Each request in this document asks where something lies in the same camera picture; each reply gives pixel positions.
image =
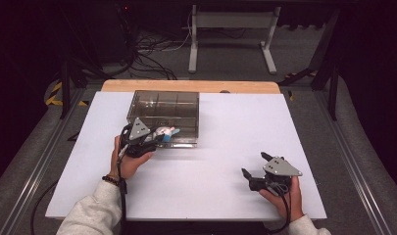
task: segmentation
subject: bracelet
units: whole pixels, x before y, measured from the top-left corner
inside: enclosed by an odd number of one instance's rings
[[[117,181],[116,179],[109,177],[108,175],[103,176],[101,179],[103,179],[104,181],[111,183],[113,185],[119,186],[119,181]]]

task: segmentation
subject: sleeve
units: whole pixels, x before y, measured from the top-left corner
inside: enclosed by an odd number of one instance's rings
[[[119,187],[101,181],[92,196],[74,205],[57,234],[113,234],[121,216]]]
[[[326,228],[317,229],[307,214],[289,224],[289,235],[330,235]]]

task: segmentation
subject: table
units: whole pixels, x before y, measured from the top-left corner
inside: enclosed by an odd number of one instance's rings
[[[314,177],[277,85],[191,80],[105,82],[91,104],[46,216],[64,218],[76,201],[93,193],[101,176],[108,172],[113,138],[126,124],[133,95],[125,91],[136,89],[208,93],[200,93],[198,147],[157,150],[127,183],[127,219],[279,219],[273,205],[249,190],[241,173],[244,167],[254,176],[263,176],[266,161],[260,156],[262,151],[284,156],[304,173],[300,178],[304,212],[311,218],[326,218]],[[231,93],[220,94],[220,90]]]

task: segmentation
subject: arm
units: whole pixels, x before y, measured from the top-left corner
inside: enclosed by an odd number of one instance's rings
[[[281,217],[286,218],[286,208],[280,197],[273,195],[267,190],[260,190],[260,195],[269,200],[277,209]],[[292,186],[290,192],[284,195],[287,204],[291,202],[290,208],[290,235],[330,235],[329,231],[325,228],[317,229],[309,217],[302,211],[302,194],[299,187],[299,178],[292,176]]]
[[[120,137],[115,138],[109,177],[119,180],[116,163]],[[131,178],[137,169],[152,157],[146,153],[138,159],[124,156],[121,164],[122,178]],[[113,234],[112,229],[122,216],[119,187],[101,181],[94,194],[78,201],[64,219],[57,234]]]

